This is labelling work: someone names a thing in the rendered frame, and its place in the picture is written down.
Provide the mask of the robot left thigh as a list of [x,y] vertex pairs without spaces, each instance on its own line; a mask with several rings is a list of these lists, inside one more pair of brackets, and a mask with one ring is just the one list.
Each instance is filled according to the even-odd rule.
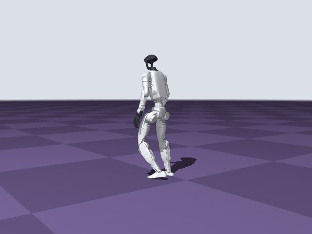
[[145,143],[147,148],[149,149],[149,144],[145,142],[145,138],[148,135],[150,130],[150,123],[154,123],[157,119],[157,112],[152,111],[150,113],[146,113],[140,123],[140,128],[138,130],[138,146],[141,143]]

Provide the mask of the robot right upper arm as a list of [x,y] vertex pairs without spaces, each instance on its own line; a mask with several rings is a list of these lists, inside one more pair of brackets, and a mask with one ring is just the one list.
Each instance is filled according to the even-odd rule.
[[164,78],[165,78],[165,84],[166,84],[166,90],[167,90],[167,93],[166,93],[166,98],[170,95],[169,93],[169,89],[168,89],[168,85],[167,85],[167,77],[166,75],[164,75]]

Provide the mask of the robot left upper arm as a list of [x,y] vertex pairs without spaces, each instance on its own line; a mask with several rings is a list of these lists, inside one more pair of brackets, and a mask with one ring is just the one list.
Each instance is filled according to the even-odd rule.
[[143,90],[145,91],[144,97],[147,98],[150,95],[150,92],[149,92],[149,79],[151,78],[151,72],[143,73],[141,75],[141,78],[142,78]]

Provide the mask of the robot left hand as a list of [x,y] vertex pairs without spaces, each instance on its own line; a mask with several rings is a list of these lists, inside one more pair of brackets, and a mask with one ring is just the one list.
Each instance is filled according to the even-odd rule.
[[140,111],[140,113],[138,114],[138,113],[136,113],[137,115],[135,116],[135,118],[134,118],[134,126],[136,127],[136,128],[139,128],[138,127],[138,122],[139,122],[139,118],[140,118],[140,116],[142,116],[142,114],[143,114],[143,111]]

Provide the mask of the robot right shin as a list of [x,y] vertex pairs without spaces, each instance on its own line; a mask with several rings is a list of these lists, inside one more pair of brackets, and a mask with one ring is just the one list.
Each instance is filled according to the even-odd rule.
[[[169,142],[168,142],[169,145]],[[160,155],[162,158],[162,161],[164,163],[164,167],[166,169],[166,173],[170,173],[171,172],[171,166],[170,166],[170,148],[169,146],[166,149],[161,149],[159,146],[159,150],[160,150]]]

